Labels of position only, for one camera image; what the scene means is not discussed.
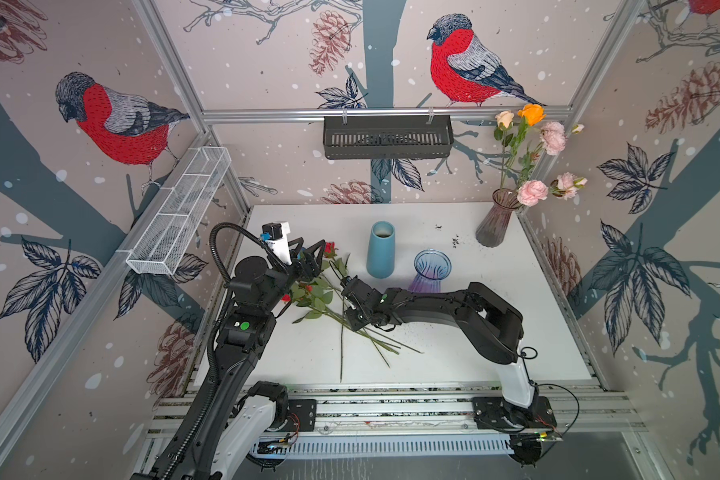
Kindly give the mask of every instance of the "flower arrangement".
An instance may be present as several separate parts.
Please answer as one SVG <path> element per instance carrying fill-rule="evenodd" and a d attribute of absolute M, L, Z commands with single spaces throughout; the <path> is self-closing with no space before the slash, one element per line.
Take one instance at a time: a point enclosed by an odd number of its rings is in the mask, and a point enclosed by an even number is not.
<path fill-rule="evenodd" d="M 296 306 L 308 308 L 308 312 L 297 320 L 294 320 L 294 323 L 299 323 L 304 320 L 318 319 L 324 315 L 340 323 L 342 326 L 342 343 L 340 345 L 340 348 L 343 350 L 344 329 L 351 330 L 351 328 L 349 327 L 349 322 L 344 318 L 344 315 L 342 313 L 335 312 L 328 306 L 331 304 L 331 302 L 333 302 L 334 292 L 341 296 L 342 291 L 339 288 L 335 287 L 326 275 L 326 271 L 328 269 L 332 270 L 333 273 L 336 274 L 336 277 L 338 277 L 339 279 L 348 275 L 347 260 L 349 260 L 349 255 L 347 255 L 347 259 L 344 260 L 340 256 L 338 256 L 338 254 L 336 253 L 337 250 L 338 249 L 336 248 L 336 242 L 326 243 L 326 248 L 322 255 L 323 261 L 321 264 L 320 275 L 318 275 L 311 283 L 294 283 L 291 287 L 291 293 L 289 295 L 285 295 L 282 299 L 283 301 L 288 302 L 289 305 L 295 303 Z M 342 312 L 344 311 L 344 309 L 345 305 L 342 299 Z M 375 330 L 373 332 L 369 332 L 366 329 L 361 329 L 355 333 L 360 336 L 364 336 L 371 341 L 378 354 L 382 356 L 382 359 L 384 360 L 384 363 L 387 365 L 387 367 L 390 367 L 390 365 L 387 359 L 384 357 L 382 349 L 386 350 L 387 352 L 394 353 L 395 355 L 400 354 L 399 350 L 402 347 L 405 347 L 417 353 L 423 353 L 414 348 L 411 348 L 410 346 L 405 345 L 402 342 L 399 342 L 393 338 L 376 332 Z M 342 351 L 342 365 L 340 367 L 340 372 L 343 370 L 343 357 L 344 354 Z"/>
<path fill-rule="evenodd" d="M 518 112 L 520 122 L 515 129 L 515 114 L 506 110 L 496 115 L 496 130 L 494 138 L 501 142 L 501 182 L 500 188 L 504 188 L 507 173 L 512 170 L 514 162 L 518 158 L 520 146 L 528 136 L 528 130 L 544 120 L 547 116 L 544 107 L 537 104 L 527 104 Z M 570 134 L 578 134 L 584 130 L 582 124 L 576 124 Z M 518 172 L 517 196 L 518 202 L 525 206 L 534 206 L 539 200 L 546 200 L 548 194 L 568 200 L 576 196 L 576 192 L 586 184 L 586 178 L 576 178 L 571 173 L 566 173 L 553 180 L 549 187 L 540 180 L 531 180 L 530 175 L 536 168 L 541 151 L 548 155 L 558 155 L 565 150 L 566 142 L 570 134 L 566 135 L 565 127 L 558 121 L 547 121 L 539 128 L 539 143 L 534 149 L 530 143 L 526 146 L 525 154 L 520 158 L 520 170 Z"/>

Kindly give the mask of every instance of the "yellow rose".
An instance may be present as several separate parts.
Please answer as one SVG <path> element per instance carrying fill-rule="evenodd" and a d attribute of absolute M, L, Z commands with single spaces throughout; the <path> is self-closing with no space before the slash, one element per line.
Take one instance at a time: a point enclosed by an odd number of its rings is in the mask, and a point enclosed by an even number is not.
<path fill-rule="evenodd" d="M 512 127 L 512 119 L 514 114 L 509 110 L 504 110 L 500 114 L 496 115 L 496 123 L 501 125 L 505 130 Z"/>
<path fill-rule="evenodd" d="M 541 105 L 536 104 L 528 104 L 524 106 L 523 109 L 518 112 L 518 115 L 525 117 L 525 120 L 531 127 L 542 121 L 544 117 L 547 116 L 544 114 L 544 108 L 542 108 Z"/>

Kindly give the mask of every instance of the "gray floor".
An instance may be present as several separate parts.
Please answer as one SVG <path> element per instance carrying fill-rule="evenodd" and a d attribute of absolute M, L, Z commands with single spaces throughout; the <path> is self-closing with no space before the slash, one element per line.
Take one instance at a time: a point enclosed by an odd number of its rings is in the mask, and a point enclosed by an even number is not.
<path fill-rule="evenodd" d="M 536 468 L 508 456 L 288 460 L 276 472 L 243 461 L 233 480 L 639 480 L 620 433 L 571 433 Z"/>

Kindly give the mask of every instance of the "vase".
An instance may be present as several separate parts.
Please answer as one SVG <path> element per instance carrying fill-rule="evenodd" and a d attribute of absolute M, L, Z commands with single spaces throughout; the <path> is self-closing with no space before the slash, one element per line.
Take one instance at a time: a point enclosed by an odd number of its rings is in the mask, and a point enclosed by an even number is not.
<path fill-rule="evenodd" d="M 408 288 L 411 292 L 440 293 L 440 282 L 451 273 L 451 260 L 439 250 L 423 250 L 413 261 L 416 277 Z"/>
<path fill-rule="evenodd" d="M 475 232 L 475 236 L 484 246 L 499 246 L 504 241 L 507 233 L 507 225 L 512 213 L 520 208 L 522 204 L 518 202 L 518 192 L 509 188 L 500 188 L 494 192 L 494 206 L 490 208 L 488 215 Z"/>
<path fill-rule="evenodd" d="M 371 227 L 365 268 L 376 278 L 387 278 L 394 272 L 394 226 L 389 222 L 376 222 Z"/>

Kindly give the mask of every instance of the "basket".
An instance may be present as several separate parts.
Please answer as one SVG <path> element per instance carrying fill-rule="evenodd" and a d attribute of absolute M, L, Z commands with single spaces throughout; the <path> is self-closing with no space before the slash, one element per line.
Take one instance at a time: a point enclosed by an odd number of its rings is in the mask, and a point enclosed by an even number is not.
<path fill-rule="evenodd" d="M 201 147 L 171 188 L 126 263 L 137 274 L 173 275 L 230 167 L 230 152 Z"/>
<path fill-rule="evenodd" d="M 446 158 L 454 132 L 449 115 L 326 117 L 322 144 L 326 158 Z"/>

